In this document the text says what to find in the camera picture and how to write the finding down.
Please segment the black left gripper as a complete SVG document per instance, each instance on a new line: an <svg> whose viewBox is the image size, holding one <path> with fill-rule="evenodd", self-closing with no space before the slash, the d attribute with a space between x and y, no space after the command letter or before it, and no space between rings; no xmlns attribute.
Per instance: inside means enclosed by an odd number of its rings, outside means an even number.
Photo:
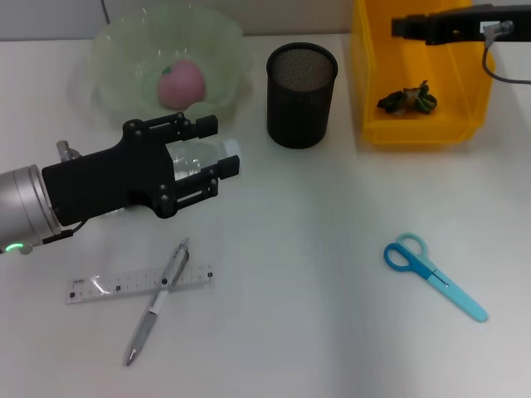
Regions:
<svg viewBox="0 0 531 398"><path fill-rule="evenodd" d="M133 121L114 147L42 169L52 210L62 226L129 206L146 206L167 219L216 197L219 181L239 174L240 157L223 158L175 182L166 145L217 133L215 115L192 122L178 112Z"/></svg>

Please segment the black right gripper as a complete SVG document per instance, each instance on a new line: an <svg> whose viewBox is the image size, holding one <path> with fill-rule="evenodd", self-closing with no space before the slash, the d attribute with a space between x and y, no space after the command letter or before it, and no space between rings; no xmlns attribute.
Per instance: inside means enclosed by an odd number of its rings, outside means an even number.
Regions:
<svg viewBox="0 0 531 398"><path fill-rule="evenodd" d="M401 38L426 38L427 45L455 42L530 42L530 5L491 4L430 14L394 17L391 34Z"/></svg>

